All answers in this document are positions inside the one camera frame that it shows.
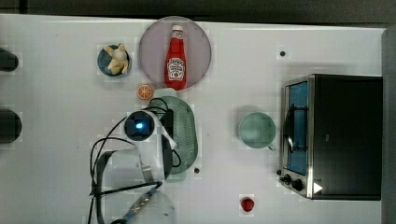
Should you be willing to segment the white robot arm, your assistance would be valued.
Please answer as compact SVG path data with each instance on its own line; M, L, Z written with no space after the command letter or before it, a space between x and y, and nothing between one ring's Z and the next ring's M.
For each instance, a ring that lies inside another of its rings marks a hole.
M158 106L121 119L120 135L97 140L91 154L90 210L98 224L131 224L174 168L174 112Z

